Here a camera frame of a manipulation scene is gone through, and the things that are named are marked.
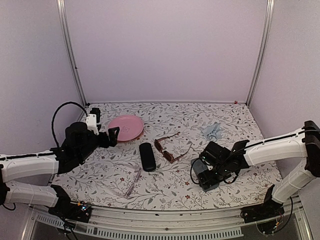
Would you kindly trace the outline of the grey case green lining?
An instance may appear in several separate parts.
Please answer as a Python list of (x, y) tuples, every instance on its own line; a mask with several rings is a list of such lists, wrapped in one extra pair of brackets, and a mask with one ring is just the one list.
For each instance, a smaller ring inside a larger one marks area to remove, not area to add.
[(209, 169), (208, 165), (203, 163), (200, 159), (193, 159), (191, 165), (197, 182), (205, 193), (214, 190), (219, 186), (219, 181), (214, 178), (213, 171)]

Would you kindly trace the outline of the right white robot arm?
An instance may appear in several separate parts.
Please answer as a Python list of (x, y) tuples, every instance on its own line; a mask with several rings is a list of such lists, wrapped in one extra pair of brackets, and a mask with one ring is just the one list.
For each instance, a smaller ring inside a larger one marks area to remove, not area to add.
[(191, 162), (191, 172), (207, 192), (226, 182), (241, 170), (266, 162), (300, 158), (299, 165), (279, 183), (271, 186), (258, 213), (269, 218), (289, 197), (320, 176), (320, 128), (308, 120), (302, 128), (258, 141), (241, 140), (227, 149), (209, 142), (199, 157)]

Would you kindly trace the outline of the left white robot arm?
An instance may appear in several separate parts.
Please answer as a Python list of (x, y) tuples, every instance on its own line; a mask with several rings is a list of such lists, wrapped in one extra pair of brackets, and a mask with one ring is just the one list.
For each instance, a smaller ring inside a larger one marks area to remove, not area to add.
[(69, 173), (83, 165), (96, 148), (115, 147), (119, 132), (119, 127), (100, 132), (97, 126), (74, 122), (65, 129), (61, 146), (40, 153), (1, 155), (0, 203), (43, 205), (55, 208), (63, 217), (70, 217), (75, 211), (74, 205), (62, 187), (36, 186), (16, 179)]

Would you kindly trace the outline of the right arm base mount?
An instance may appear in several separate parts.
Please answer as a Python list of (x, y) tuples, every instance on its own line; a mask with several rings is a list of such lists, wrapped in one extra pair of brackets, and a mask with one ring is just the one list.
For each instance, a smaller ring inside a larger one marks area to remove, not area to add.
[(240, 212), (240, 217), (244, 219), (245, 223), (251, 223), (256, 221), (265, 220), (271, 217), (280, 216), (279, 220), (274, 220), (273, 225), (270, 223), (259, 223), (257, 229), (260, 233), (265, 236), (270, 236), (275, 233), (280, 232), (284, 229), (287, 224), (290, 222), (292, 214), (293, 214), (293, 199), (290, 196), (291, 208), (290, 214), (288, 219), (285, 223), (283, 223), (282, 219), (284, 218), (284, 207), (283, 203), (277, 203), (272, 200), (272, 191), (275, 185), (273, 184), (271, 187), (268, 188), (263, 203), (243, 207)]

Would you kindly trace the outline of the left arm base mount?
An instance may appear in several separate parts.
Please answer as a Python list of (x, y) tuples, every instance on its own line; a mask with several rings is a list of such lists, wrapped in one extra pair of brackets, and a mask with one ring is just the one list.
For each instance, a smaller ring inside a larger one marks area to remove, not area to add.
[(61, 219), (74, 220), (88, 223), (92, 214), (92, 204), (90, 202), (79, 201), (72, 203), (71, 198), (65, 190), (58, 185), (50, 186), (58, 200), (54, 207), (48, 208), (48, 213)]

